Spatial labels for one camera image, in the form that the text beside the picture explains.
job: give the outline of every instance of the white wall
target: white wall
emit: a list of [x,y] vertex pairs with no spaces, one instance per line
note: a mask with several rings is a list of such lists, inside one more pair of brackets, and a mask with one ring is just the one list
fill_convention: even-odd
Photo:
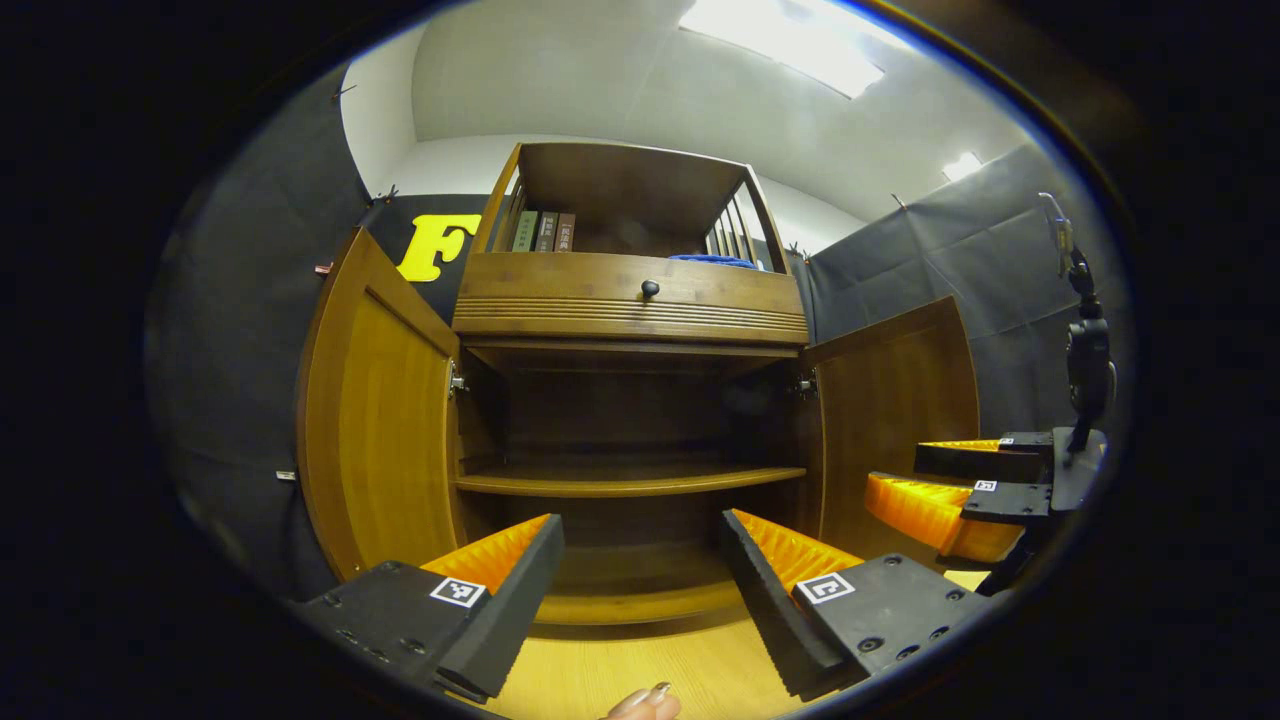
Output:
[[343,79],[342,87],[356,87],[340,97],[342,126],[370,196],[390,188],[393,170],[417,142],[408,88],[425,29],[406,29],[356,58]]
[[[433,140],[407,149],[384,184],[390,187],[394,182],[403,195],[489,195],[515,143],[570,141],[617,142],[564,135],[484,135]],[[814,254],[867,224],[791,186],[764,177],[760,177],[760,186],[778,234],[788,247],[797,243],[800,250]],[[753,234],[760,237],[763,233],[758,223],[751,220],[754,218],[749,217],[749,224],[754,225],[750,228]]]

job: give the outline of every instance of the door hinge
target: door hinge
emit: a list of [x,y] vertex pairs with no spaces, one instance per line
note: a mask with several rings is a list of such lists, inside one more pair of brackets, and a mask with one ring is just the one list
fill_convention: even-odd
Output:
[[458,374],[458,365],[453,360],[449,360],[449,397],[453,397],[453,393],[461,389],[470,389],[467,379]]
[[800,397],[818,395],[818,372],[810,368],[808,374],[803,374],[796,378],[790,389]]

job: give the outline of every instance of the book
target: book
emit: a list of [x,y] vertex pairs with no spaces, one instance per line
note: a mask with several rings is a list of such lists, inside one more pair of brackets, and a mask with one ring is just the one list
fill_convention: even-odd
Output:
[[550,252],[556,243],[556,219],[557,213],[543,213],[543,218],[538,222],[538,247],[536,252]]
[[556,252],[570,252],[573,250],[573,213],[561,213],[559,223],[556,225]]
[[538,228],[538,210],[525,210],[516,223],[516,240],[511,245],[512,252],[529,252],[534,249],[534,231]]

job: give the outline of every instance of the wooden cabinet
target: wooden cabinet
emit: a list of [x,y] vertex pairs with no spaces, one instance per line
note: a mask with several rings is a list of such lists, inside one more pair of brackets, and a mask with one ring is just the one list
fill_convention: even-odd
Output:
[[[573,252],[503,251],[513,183],[517,209],[579,215]],[[777,272],[653,255],[704,250],[739,193]],[[978,437],[954,300],[805,347],[750,168],[650,149],[517,146],[474,249],[452,328],[362,228],[325,281],[298,442],[340,579],[559,512],[567,548],[539,623],[732,611],[741,598],[714,547],[727,507],[932,564],[861,497],[869,470],[910,470],[915,442]],[[645,299],[644,279],[660,292]]]

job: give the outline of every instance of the open cabinet door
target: open cabinet door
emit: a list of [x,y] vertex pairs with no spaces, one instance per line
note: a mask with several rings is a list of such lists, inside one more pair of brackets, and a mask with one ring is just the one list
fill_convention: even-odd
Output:
[[298,375],[302,496],[342,582],[457,547],[449,377],[458,347],[357,228],[324,283]]
[[955,299],[809,347],[800,364],[818,386],[804,416],[809,477],[822,482],[820,505],[806,503],[819,539],[937,569],[933,548],[872,516],[863,496],[872,470],[910,477],[915,443],[979,437],[978,383]]

